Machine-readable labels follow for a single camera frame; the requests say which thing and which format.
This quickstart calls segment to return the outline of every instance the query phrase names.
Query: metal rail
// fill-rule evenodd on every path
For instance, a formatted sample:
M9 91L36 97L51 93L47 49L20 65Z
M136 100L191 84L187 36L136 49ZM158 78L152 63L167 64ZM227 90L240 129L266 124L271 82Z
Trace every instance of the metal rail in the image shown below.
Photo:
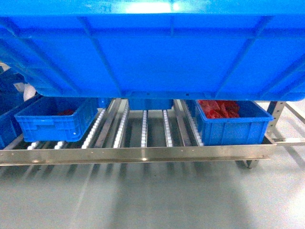
M305 114L292 103L271 102L268 111L277 118L277 121L285 106L305 123ZM134 114L139 113L142 113L142 119L134 117ZM148 111L133 111L132 114L130 114L128 103L124 106L121 99L116 99L107 110L101 110L97 114L90 129L77 143L36 142L30 144L25 143L21 135L0 150L0 166L243 160L251 168L257 164L257 160L269 159L277 145L305 145L303 138L271 139L266 135L261 145L203 146L187 105L184 101L175 100L174 109L162 110L162 115L159 117L162 124L160 128L164 128L165 141L152 146L151 143L149 144L151 132L148 129ZM139 125L140 130L132 131L131 124ZM132 137L139 139L137 147L130 147L128 144ZM112 142L112 148L103 148L107 145L107 141Z

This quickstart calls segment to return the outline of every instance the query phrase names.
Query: plastic bin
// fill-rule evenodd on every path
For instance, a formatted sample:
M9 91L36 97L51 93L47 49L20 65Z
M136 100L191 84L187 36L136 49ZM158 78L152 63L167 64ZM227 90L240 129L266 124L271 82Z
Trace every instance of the plastic bin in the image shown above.
M14 83L25 83L24 77L12 68L0 73L0 91L16 93Z
M74 114L59 116L72 109ZM15 115L24 141L79 141L97 114L95 98L44 97Z
M194 120L205 146L261 144L273 117L256 103L238 101L240 118L206 118L197 101L192 101Z
M45 96L295 101L304 0L4 1L0 60Z
M9 145L22 130L14 115L33 102L41 98L40 95L23 101L23 94L0 94L0 149Z
M107 108L112 98L98 98L98 108Z
M172 99L129 99L131 110L168 110L173 106Z

